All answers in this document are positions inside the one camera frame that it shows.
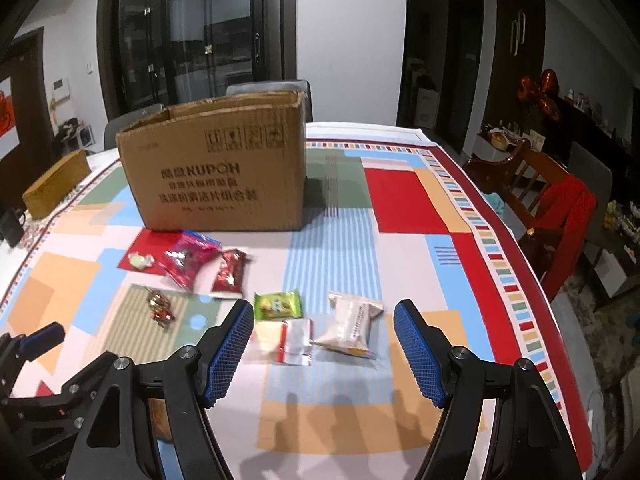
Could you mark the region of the green small snack packet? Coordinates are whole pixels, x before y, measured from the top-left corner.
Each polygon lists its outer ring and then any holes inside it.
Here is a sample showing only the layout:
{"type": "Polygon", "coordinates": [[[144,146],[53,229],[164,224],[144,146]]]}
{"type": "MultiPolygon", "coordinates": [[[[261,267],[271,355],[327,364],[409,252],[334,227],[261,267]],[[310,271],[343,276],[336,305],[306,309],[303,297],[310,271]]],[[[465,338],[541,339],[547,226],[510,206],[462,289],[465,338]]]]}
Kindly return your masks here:
{"type": "Polygon", "coordinates": [[[277,321],[302,318],[303,308],[299,292],[270,292],[254,295],[254,313],[257,321],[277,321]]]}

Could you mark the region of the clear packet yellow cake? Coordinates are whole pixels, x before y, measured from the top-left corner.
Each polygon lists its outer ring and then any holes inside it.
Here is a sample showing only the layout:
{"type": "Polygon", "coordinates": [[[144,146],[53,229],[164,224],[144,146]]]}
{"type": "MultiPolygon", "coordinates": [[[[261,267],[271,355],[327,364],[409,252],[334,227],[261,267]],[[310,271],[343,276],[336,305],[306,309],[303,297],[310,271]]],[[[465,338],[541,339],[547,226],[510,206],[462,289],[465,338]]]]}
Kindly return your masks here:
{"type": "Polygon", "coordinates": [[[242,360],[250,364],[308,366],[313,331],[310,318],[257,321],[242,360]]]}

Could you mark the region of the dark red snack packet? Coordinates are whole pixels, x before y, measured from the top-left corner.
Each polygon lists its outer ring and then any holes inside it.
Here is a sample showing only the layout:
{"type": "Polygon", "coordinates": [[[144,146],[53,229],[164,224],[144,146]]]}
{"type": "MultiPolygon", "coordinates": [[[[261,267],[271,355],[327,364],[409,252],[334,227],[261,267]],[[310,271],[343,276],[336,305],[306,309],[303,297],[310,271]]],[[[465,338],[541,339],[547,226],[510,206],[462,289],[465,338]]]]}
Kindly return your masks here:
{"type": "Polygon", "coordinates": [[[247,254],[240,248],[225,249],[210,293],[214,298],[242,298],[247,254]]]}

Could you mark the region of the gold candy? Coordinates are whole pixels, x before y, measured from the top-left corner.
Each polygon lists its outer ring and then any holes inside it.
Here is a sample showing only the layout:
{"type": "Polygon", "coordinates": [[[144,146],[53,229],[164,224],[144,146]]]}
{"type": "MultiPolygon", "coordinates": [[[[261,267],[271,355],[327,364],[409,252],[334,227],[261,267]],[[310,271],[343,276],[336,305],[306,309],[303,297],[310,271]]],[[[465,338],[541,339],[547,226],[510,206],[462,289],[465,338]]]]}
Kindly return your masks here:
{"type": "Polygon", "coordinates": [[[147,288],[146,303],[151,311],[152,320],[161,328],[167,328],[175,321],[170,300],[159,290],[147,288]]]}

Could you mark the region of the white pastry packet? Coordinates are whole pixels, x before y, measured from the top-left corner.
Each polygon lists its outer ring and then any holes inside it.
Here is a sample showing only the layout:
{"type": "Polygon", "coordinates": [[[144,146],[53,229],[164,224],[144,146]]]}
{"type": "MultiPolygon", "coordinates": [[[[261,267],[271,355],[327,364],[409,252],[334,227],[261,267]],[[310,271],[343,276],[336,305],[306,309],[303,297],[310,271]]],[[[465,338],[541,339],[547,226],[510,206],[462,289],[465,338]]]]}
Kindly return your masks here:
{"type": "Polygon", "coordinates": [[[333,318],[326,332],[312,343],[345,356],[370,359],[371,323],[384,311],[382,301],[344,292],[329,292],[328,297],[333,318]]]}

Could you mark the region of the pink transparent snack bag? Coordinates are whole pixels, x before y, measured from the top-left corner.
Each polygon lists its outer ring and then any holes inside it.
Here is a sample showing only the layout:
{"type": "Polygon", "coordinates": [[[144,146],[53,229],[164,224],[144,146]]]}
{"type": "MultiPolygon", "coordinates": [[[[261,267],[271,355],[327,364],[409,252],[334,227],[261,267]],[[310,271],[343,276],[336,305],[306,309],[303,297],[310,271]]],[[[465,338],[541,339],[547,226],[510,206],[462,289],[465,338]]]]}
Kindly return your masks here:
{"type": "Polygon", "coordinates": [[[221,253],[218,240],[202,233],[182,231],[176,244],[160,256],[158,265],[179,287],[192,292],[202,267],[221,253]]]}

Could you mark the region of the black small bag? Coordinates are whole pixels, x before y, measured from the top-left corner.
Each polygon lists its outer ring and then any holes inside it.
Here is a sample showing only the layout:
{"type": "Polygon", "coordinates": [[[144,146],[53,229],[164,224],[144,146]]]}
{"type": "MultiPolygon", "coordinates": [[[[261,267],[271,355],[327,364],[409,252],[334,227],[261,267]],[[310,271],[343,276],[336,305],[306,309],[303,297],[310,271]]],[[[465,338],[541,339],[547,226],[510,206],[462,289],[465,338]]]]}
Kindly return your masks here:
{"type": "Polygon", "coordinates": [[[15,248],[24,236],[24,209],[10,208],[1,215],[0,235],[9,248],[15,248]]]}

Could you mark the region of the woven yellow tissue box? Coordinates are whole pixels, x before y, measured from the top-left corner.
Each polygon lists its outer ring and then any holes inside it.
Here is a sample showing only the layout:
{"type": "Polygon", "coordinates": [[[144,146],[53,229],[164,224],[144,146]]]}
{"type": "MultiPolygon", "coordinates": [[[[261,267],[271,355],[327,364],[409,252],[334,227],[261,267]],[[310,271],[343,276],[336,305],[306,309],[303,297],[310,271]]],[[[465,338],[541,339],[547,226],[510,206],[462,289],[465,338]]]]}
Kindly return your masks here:
{"type": "Polygon", "coordinates": [[[84,150],[62,157],[23,193],[30,216],[34,220],[46,218],[90,172],[84,150]]]}

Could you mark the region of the brown cardboard box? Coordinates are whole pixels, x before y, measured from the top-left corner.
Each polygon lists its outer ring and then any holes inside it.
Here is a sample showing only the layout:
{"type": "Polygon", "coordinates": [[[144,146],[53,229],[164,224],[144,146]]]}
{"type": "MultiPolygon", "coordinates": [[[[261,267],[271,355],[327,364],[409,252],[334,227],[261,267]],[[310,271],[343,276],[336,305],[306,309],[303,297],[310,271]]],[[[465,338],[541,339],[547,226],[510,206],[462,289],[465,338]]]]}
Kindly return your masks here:
{"type": "Polygon", "coordinates": [[[294,231],[303,225],[306,104],[268,91],[174,105],[117,133],[153,231],[294,231]]]}

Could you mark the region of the red wooden chair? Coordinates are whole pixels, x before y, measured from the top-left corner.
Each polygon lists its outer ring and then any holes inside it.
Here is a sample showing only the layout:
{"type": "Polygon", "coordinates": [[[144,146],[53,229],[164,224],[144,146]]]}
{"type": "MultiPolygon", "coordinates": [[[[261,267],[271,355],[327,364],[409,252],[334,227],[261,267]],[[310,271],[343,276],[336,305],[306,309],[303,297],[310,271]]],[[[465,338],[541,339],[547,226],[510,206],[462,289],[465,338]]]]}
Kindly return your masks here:
{"type": "Polygon", "coordinates": [[[485,194],[495,193],[525,228],[518,246],[548,300],[574,273],[597,199],[582,179],[549,155],[518,141],[498,162],[470,158],[463,170],[485,194]]]}

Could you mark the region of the red fu door poster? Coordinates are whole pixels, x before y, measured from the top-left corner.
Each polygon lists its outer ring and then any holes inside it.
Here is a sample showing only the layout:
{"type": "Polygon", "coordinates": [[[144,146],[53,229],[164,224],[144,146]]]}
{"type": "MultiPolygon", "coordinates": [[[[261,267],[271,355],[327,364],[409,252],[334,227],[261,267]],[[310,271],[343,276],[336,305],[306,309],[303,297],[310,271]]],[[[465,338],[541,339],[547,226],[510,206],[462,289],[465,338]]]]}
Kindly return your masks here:
{"type": "Polygon", "coordinates": [[[18,144],[20,139],[16,128],[11,78],[6,77],[0,82],[0,158],[9,155],[18,144]]]}

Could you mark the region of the grey dining chair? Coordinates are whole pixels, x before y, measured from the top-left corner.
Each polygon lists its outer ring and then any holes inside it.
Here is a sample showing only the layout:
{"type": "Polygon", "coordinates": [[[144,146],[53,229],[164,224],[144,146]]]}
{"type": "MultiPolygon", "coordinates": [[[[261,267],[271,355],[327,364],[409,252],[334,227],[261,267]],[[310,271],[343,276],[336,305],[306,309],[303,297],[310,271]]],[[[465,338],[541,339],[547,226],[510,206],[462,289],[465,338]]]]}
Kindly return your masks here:
{"type": "Polygon", "coordinates": [[[119,133],[120,130],[133,125],[135,122],[145,118],[146,116],[158,113],[163,109],[164,106],[162,103],[155,103],[111,119],[104,129],[104,150],[112,150],[113,148],[116,148],[116,134],[119,133]]]}
{"type": "Polygon", "coordinates": [[[226,90],[226,96],[238,96],[245,93],[273,92],[273,91],[298,91],[303,92],[305,98],[306,122],[314,120],[312,111],[311,85],[306,79],[250,81],[240,84],[230,84],[226,90]]]}

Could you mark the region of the grey dining chair centre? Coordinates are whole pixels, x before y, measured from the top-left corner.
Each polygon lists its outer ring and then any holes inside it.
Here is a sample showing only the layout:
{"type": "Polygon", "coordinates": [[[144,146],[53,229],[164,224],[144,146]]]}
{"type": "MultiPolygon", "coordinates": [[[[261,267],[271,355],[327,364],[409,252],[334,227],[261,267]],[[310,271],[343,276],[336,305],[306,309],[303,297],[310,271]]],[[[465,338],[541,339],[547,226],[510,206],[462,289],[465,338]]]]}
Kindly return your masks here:
{"type": "Polygon", "coordinates": [[[312,111],[311,85],[306,79],[250,81],[240,84],[230,84],[226,90],[226,96],[238,96],[245,93],[273,92],[273,91],[298,91],[303,92],[305,98],[306,122],[314,120],[312,111]]]}

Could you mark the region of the red heart balloons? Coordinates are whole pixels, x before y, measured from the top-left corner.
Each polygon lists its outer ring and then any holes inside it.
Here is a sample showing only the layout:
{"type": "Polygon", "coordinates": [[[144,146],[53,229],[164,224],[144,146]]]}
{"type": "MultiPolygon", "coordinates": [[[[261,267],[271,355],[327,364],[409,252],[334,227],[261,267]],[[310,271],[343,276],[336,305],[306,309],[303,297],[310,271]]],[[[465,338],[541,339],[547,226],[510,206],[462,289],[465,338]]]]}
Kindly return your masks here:
{"type": "Polygon", "coordinates": [[[538,79],[521,76],[518,80],[518,99],[525,103],[535,103],[540,110],[555,122],[560,120],[555,98],[560,91],[558,76],[551,68],[544,70],[538,79]]]}

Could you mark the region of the glass sliding door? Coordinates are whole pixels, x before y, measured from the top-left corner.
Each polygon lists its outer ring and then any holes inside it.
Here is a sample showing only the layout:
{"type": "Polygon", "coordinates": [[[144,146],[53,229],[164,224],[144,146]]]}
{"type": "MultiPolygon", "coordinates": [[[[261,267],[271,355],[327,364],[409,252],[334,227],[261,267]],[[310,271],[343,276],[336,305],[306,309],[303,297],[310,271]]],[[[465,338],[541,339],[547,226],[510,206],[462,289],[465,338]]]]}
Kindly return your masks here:
{"type": "Polygon", "coordinates": [[[108,118],[294,79],[296,0],[98,0],[96,47],[108,118]]]}

